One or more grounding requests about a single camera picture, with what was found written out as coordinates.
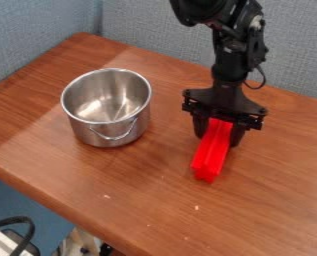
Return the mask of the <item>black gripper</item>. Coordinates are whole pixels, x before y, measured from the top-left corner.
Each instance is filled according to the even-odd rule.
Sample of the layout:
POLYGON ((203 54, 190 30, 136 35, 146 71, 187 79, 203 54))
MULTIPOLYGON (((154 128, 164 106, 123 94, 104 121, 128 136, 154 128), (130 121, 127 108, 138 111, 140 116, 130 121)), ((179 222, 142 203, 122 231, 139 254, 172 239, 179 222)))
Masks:
POLYGON ((218 80, 208 88, 186 89, 182 93, 182 110, 192 117, 194 134, 202 138, 208 119, 232 123, 230 146, 236 147, 246 130, 260 130, 267 110, 243 93, 243 80, 228 82, 218 80))

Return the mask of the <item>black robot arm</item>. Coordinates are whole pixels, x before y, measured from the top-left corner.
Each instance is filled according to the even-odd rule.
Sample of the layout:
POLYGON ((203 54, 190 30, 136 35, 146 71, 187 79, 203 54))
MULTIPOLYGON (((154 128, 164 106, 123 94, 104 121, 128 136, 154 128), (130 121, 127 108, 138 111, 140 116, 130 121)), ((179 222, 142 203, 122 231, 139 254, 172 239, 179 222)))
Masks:
POLYGON ((179 23, 207 26, 212 33, 215 62, 212 85, 183 91, 182 110, 192 117, 194 133, 202 137, 215 118, 232 124, 230 145, 244 132, 260 129, 267 110, 243 94, 250 72, 262 70, 269 49, 263 42, 265 19, 256 0, 168 0, 179 23))

